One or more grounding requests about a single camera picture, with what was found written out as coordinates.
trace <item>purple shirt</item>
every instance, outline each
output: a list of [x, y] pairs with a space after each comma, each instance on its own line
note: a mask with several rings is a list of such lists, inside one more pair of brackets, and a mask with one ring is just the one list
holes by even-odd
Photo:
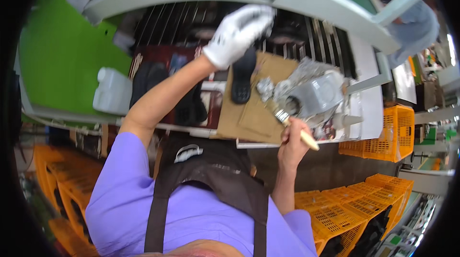
[[[86, 208], [89, 233], [99, 254], [144, 252], [154, 186], [140, 139], [132, 133], [119, 134]], [[253, 256], [254, 220], [220, 202], [211, 191], [179, 186], [169, 199], [164, 253], [197, 239], [221, 241], [244, 256]], [[281, 215], [269, 198], [267, 256], [317, 256], [307, 211]]]

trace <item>hand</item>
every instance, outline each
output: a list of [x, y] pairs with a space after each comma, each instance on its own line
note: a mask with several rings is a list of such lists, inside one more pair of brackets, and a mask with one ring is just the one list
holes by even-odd
[[271, 29], [275, 13], [270, 6], [249, 4], [227, 15], [203, 47], [204, 55], [218, 70], [226, 70], [243, 57], [256, 38]]
[[290, 117], [291, 125], [281, 133], [281, 146], [278, 151], [279, 167], [282, 170], [296, 171], [300, 161], [307, 153], [309, 147], [300, 139], [303, 130], [311, 134], [310, 128], [302, 120]]

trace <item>floor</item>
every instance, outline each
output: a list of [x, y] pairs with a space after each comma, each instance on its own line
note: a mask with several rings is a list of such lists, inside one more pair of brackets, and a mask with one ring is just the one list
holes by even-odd
[[[257, 168], [257, 177], [264, 180], [271, 192], [275, 185], [278, 148], [248, 150]], [[381, 173], [394, 176], [397, 164], [339, 154], [339, 144], [320, 145], [309, 150], [299, 164], [295, 191], [325, 190], [363, 182], [366, 177]]]

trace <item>brown apron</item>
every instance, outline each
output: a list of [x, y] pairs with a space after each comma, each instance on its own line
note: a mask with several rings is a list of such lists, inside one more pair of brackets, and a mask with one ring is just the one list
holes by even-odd
[[[174, 163], [178, 150], [190, 144], [202, 148], [202, 154]], [[234, 141], [171, 135], [163, 149], [160, 170], [155, 181], [144, 252], [163, 253], [169, 196], [179, 185], [186, 183], [214, 191], [220, 201], [252, 217], [254, 257], [265, 257], [268, 193], [249, 172], [247, 152], [237, 149]]]

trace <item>person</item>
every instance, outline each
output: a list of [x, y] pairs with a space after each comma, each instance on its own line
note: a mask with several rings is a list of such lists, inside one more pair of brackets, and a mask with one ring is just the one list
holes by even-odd
[[388, 25], [389, 33], [401, 46], [387, 56], [390, 68], [398, 67], [407, 58], [427, 49], [436, 41], [439, 23], [432, 8], [419, 0]]
[[317, 256], [311, 218], [294, 209], [307, 125], [291, 118], [282, 134], [271, 196], [250, 176], [245, 151], [230, 140], [171, 134], [160, 170], [149, 177], [146, 148], [156, 124], [199, 81], [226, 70], [270, 30], [275, 11], [247, 5], [223, 19], [203, 54], [153, 87], [129, 110], [86, 208], [103, 256]]

